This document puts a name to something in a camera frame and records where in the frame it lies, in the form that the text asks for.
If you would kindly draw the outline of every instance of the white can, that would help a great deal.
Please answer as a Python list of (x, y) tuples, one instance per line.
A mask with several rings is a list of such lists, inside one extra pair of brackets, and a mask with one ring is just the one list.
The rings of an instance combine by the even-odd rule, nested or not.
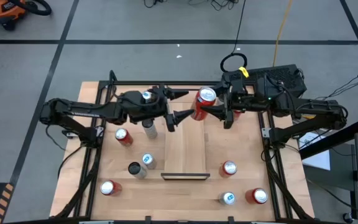
[(128, 171), (138, 179), (144, 179), (147, 175), (147, 171), (138, 162), (131, 162), (128, 166)]
[(142, 126), (149, 139), (155, 139), (157, 137), (157, 129), (152, 119), (143, 120)]
[(151, 155), (150, 153), (144, 154), (142, 161), (148, 169), (155, 169), (155, 167), (157, 166), (157, 162), (155, 161), (153, 155)]

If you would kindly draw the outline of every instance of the white paper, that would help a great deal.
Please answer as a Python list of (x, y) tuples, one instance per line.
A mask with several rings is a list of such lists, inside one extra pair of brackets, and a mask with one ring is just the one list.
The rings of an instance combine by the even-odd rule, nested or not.
[[(303, 145), (309, 145), (314, 142), (319, 141), (320, 139), (325, 138), (324, 136), (320, 136), (313, 140), (318, 135), (315, 133), (306, 133), (302, 138), (299, 139), (299, 146), (300, 148), (303, 147)], [(317, 155), (314, 155), (312, 157), (309, 157), (307, 159), (303, 159), (302, 163), (307, 166), (312, 166), (324, 170), (331, 170), (331, 165), (329, 163), (329, 151), (320, 152)]]

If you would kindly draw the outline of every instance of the wooden table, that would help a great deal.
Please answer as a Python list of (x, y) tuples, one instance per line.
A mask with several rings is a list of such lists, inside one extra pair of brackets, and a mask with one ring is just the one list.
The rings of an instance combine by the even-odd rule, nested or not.
[[(94, 103), (98, 82), (83, 82), (78, 101)], [(199, 86), (170, 86), (172, 88), (199, 88)], [(117, 86), (117, 94), (128, 90), (144, 91), (149, 86)], [(172, 102), (191, 103), (195, 91)], [(91, 118), (75, 117), (85, 126), (90, 126)], [(275, 125), (285, 128), (292, 125), (291, 117), (275, 118)], [(229, 130), (223, 129), (223, 122), (208, 115), (204, 121), (206, 171), (211, 174), (207, 180), (163, 180), (165, 158), (165, 121), (155, 120), (158, 131), (156, 139), (147, 139), (141, 124), (127, 122), (122, 127), (128, 129), (134, 143), (126, 148), (114, 138), (118, 126), (107, 124), (99, 166), (98, 183), (94, 193), (92, 220), (207, 220), (226, 221), (233, 216), (235, 221), (274, 221), (271, 200), (263, 205), (250, 205), (245, 201), (246, 190), (264, 188), (270, 196), (270, 188), (265, 162), (261, 160), (262, 140), (257, 113), (246, 112)], [(296, 141), (289, 145), (297, 147)], [(68, 140), (65, 157), (80, 145), (78, 139)], [(138, 180), (130, 175), (127, 166), (134, 161), (141, 162), (142, 155), (150, 152), (157, 160), (157, 168), (148, 170), (146, 179)], [(85, 150), (78, 152), (63, 166), (58, 180), (51, 215), (56, 215), (71, 199), (78, 188)], [(314, 216), (306, 184), (305, 173), (299, 153), (293, 149), (281, 149), (283, 168), (289, 191), (305, 212)], [(219, 166), (226, 160), (234, 161), (238, 171), (229, 179), (218, 174)], [(122, 185), (118, 197), (104, 196), (99, 186), (112, 179)], [(234, 192), (236, 203), (221, 205), (218, 195), (224, 191)], [(277, 188), (282, 217), (285, 216), (282, 195)], [(83, 196), (80, 214), (85, 214), (88, 191)]]

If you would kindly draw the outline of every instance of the small wooden block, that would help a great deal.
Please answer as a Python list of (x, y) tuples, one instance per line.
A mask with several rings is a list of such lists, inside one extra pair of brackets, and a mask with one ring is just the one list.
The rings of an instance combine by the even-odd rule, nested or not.
[[(188, 110), (190, 107), (191, 103), (170, 103), (171, 111)], [(175, 127), (174, 133), (166, 131), (164, 173), (206, 173), (204, 121), (189, 117)]]

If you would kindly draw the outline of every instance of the red can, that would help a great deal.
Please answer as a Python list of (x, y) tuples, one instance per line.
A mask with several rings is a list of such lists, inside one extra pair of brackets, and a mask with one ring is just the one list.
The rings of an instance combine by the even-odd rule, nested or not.
[(238, 110), (233, 110), (233, 115), (234, 115), (234, 121), (237, 121), (241, 115), (241, 111), (238, 111)]
[(104, 195), (117, 196), (121, 193), (122, 187), (121, 184), (118, 184), (117, 182), (107, 180), (100, 185), (100, 191)]
[(226, 161), (219, 168), (219, 174), (221, 177), (228, 178), (237, 172), (237, 166), (233, 161)]
[(207, 112), (201, 109), (201, 106), (213, 106), (215, 104), (216, 93), (210, 87), (202, 87), (194, 99), (191, 109), (194, 110), (194, 113), (191, 115), (196, 121), (202, 121), (207, 116)]
[(246, 200), (251, 204), (263, 204), (267, 201), (267, 193), (261, 188), (248, 190), (246, 192)]
[(116, 131), (116, 139), (123, 145), (123, 146), (130, 146), (134, 139), (129, 134), (129, 132), (124, 128), (119, 128)]

